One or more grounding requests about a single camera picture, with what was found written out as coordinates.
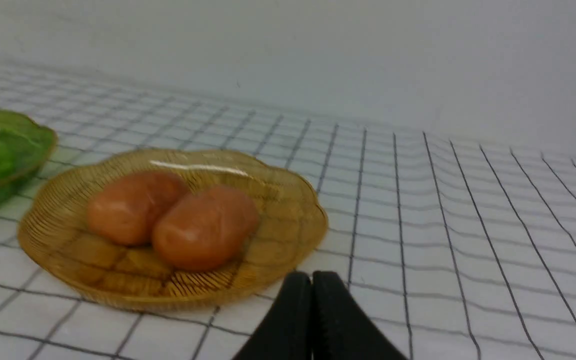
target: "sausage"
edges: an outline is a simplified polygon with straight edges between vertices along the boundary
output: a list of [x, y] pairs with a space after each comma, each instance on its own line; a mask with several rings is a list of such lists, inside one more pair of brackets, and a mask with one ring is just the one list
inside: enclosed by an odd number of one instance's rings
[[174, 268], [211, 271], [233, 259], [258, 225], [253, 200], [219, 185], [174, 205], [155, 225], [152, 246]]
[[121, 246], [147, 244], [157, 220], [190, 188], [177, 174], [131, 173], [106, 185], [88, 203], [89, 230]]

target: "grid pattern tablecloth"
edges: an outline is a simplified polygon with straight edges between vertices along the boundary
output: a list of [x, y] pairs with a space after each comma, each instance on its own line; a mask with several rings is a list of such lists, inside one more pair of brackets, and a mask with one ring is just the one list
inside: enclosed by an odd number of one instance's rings
[[141, 147], [302, 174], [330, 231], [299, 269], [338, 272], [410, 358], [576, 359], [576, 160], [29, 66], [0, 66], [0, 107], [60, 137], [0, 207], [0, 360], [228, 359], [270, 308], [278, 284], [221, 308], [121, 312], [25, 256], [16, 225], [48, 178]]

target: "white wall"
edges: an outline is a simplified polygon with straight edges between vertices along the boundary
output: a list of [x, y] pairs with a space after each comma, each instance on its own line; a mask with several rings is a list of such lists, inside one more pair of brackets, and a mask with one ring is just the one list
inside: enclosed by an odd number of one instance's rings
[[576, 0], [0, 0], [0, 55], [576, 153]]

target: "green bowl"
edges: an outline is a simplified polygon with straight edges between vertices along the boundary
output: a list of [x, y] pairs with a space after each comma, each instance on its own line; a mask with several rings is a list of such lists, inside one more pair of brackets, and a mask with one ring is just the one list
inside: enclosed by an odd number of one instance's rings
[[18, 112], [0, 110], [0, 203], [16, 194], [45, 164], [57, 134]]

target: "amber glass plate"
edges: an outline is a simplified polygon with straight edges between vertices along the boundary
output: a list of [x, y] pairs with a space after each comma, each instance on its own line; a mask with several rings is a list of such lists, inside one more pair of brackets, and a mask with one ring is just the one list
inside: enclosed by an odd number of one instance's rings
[[[130, 173], [166, 169], [193, 192], [216, 184], [245, 191], [261, 223], [238, 257], [210, 272], [170, 268], [150, 246], [126, 248], [87, 230], [94, 193]], [[322, 241], [326, 212], [301, 176], [244, 153], [144, 149], [62, 173], [37, 194], [18, 239], [39, 266], [92, 301], [130, 310], [174, 310], [225, 303], [264, 289], [292, 271]]]

